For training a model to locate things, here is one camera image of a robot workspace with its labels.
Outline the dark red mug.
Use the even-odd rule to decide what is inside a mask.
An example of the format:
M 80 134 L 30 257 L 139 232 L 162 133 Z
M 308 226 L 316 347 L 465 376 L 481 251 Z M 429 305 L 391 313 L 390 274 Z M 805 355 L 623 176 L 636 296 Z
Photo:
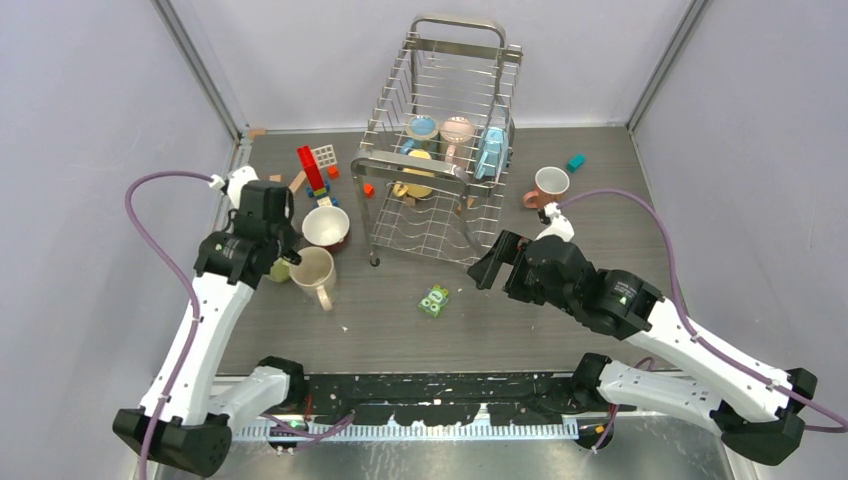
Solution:
M 335 253 L 348 243 L 350 219 L 339 207 L 317 207 L 305 216 L 301 230 L 305 240 L 311 245 Z

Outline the yellow mug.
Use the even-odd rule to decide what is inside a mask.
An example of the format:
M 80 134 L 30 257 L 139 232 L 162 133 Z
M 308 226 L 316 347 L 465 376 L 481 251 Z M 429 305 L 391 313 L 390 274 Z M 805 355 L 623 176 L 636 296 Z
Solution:
M 290 263 L 284 259 L 277 259 L 271 266 L 267 279 L 274 283 L 284 283 L 290 280 Z

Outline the salmon pink mug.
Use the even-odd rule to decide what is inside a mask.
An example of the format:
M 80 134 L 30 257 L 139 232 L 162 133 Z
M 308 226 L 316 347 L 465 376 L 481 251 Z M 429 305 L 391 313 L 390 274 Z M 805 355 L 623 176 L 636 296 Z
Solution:
M 543 210 L 552 202 L 559 202 L 570 187 L 570 177 L 559 167 L 546 166 L 534 175 L 534 187 L 524 194 L 522 204 L 528 209 Z

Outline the beige cup tier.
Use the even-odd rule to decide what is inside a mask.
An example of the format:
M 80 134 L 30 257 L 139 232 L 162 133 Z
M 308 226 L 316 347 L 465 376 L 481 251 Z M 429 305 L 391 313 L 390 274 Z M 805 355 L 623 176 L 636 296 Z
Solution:
M 291 280 L 325 312 L 332 311 L 337 299 L 337 271 L 332 254 L 317 246 L 298 251 L 300 263 L 289 267 Z

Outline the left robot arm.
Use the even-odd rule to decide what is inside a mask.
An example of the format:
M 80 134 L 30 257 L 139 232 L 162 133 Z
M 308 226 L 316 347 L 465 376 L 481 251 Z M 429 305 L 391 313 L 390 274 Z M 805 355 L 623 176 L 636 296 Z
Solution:
M 162 368 L 139 405 L 118 410 L 112 423 L 141 462 L 202 477 L 221 468 L 234 434 L 256 417 L 273 407 L 296 413 L 307 398 L 303 366 L 275 356 L 224 393 L 211 393 L 233 328 L 260 280 L 277 260 L 300 261 L 288 187 L 250 180 L 226 192 L 238 198 L 227 229 L 201 242 L 194 278 L 179 276 L 189 303 Z

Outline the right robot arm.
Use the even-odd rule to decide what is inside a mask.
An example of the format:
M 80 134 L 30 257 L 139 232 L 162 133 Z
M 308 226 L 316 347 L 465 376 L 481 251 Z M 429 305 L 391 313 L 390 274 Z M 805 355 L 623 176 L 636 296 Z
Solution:
M 811 372 L 769 366 L 695 324 L 685 325 L 656 287 L 624 270 L 595 268 L 576 244 L 558 236 L 530 240 L 502 231 L 467 273 L 477 289 L 489 289 L 504 264 L 512 268 L 503 287 L 509 298 L 551 305 L 592 332 L 658 355 L 689 376 L 657 375 L 587 353 L 566 389 L 579 408 L 627 405 L 660 412 L 768 466 L 800 446 L 802 402 L 817 386 Z

